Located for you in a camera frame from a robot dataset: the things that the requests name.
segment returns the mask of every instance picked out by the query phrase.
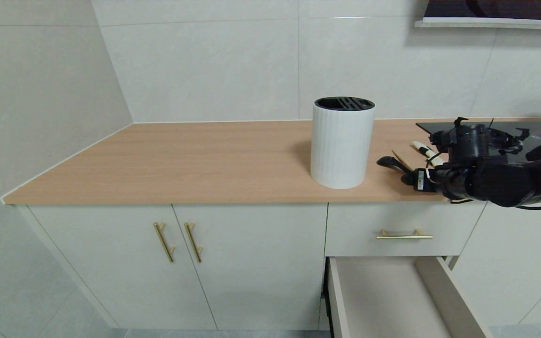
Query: drawer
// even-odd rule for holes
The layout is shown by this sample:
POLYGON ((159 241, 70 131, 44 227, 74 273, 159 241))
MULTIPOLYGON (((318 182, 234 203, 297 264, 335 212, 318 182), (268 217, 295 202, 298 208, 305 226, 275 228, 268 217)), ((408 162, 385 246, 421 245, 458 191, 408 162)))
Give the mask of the drawer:
POLYGON ((325 255, 393 256, 459 255, 485 202, 329 203, 325 255), (377 239, 413 235, 415 229, 432 239, 377 239))
POLYGON ((440 257, 331 257, 335 338, 491 338, 440 257))

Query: wooden countertop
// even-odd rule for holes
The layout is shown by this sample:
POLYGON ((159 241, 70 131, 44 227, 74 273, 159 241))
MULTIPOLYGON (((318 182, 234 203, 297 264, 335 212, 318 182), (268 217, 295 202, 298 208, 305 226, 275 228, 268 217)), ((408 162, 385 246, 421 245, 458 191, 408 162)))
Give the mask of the wooden countertop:
MULTIPOLYGON (((376 120, 363 184, 333 190, 310 177, 311 121, 133 124, 5 197, 7 204, 295 203, 443 200, 415 192, 375 164, 429 143, 421 120, 376 120)), ((451 122, 453 119, 424 119, 451 122)))

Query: range hood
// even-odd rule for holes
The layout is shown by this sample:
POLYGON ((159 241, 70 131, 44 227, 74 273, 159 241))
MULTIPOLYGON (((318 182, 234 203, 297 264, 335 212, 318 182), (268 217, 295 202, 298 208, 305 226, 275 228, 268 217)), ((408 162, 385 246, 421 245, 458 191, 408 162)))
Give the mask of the range hood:
POLYGON ((541 30, 541 0, 429 0, 415 26, 541 30))

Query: robotic hand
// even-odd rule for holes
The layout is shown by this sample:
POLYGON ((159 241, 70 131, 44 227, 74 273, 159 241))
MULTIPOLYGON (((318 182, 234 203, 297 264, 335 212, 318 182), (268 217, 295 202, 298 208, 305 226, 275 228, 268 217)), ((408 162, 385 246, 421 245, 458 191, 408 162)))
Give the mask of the robotic hand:
POLYGON ((416 169, 402 182, 416 191, 442 193, 452 203, 487 200, 503 207, 541 209, 523 206, 541 202, 541 148, 533 150, 535 161, 508 163, 505 154, 489 155, 487 126, 461 125, 462 120, 459 117, 453 129, 430 137, 440 154, 448 153, 449 161, 435 169, 416 169))

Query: gold cabinet handle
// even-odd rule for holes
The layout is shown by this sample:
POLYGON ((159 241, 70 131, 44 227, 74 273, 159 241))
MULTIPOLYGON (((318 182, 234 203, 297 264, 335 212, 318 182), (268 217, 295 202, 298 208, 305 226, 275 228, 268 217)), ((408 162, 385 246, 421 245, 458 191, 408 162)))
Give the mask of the gold cabinet handle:
POLYGON ((195 227, 195 223, 185 223, 185 230, 187 230, 187 235, 189 236, 189 241, 191 242, 191 247, 193 247, 193 252, 195 253, 195 258, 197 259, 198 263, 201 263, 201 246, 196 246, 195 240, 193 240, 193 228, 195 227))
POLYGON ((385 229, 381 229, 381 235, 377 239, 433 239, 432 235, 424 235, 419 229, 415 229, 412 235, 388 235, 385 229))
POLYGON ((158 234, 158 238, 160 239, 160 243, 162 244, 162 247, 164 248, 164 252, 166 252, 166 255, 168 256, 168 260, 173 263, 174 259, 172 259, 172 253, 174 252, 175 247, 171 246, 168 248, 166 245, 166 241, 164 240, 164 236, 162 235, 162 230, 166 226, 166 223, 158 224, 158 222, 154 223, 154 229, 156 229, 156 233, 158 234))

